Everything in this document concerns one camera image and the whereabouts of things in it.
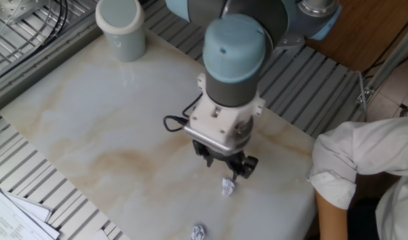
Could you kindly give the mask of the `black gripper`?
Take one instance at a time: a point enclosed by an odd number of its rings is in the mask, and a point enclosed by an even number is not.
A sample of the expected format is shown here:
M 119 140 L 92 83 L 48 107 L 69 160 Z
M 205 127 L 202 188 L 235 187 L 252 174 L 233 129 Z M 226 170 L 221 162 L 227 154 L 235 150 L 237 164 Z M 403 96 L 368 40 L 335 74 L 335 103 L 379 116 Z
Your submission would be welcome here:
M 255 157 L 246 157 L 243 151 L 231 155 L 223 155 L 209 147 L 204 146 L 196 140 L 192 140 L 193 148 L 198 156 L 206 160 L 207 167 L 210 167 L 213 161 L 227 161 L 227 165 L 233 172 L 233 181 L 236 181 L 238 176 L 248 179 L 254 172 L 259 160 Z

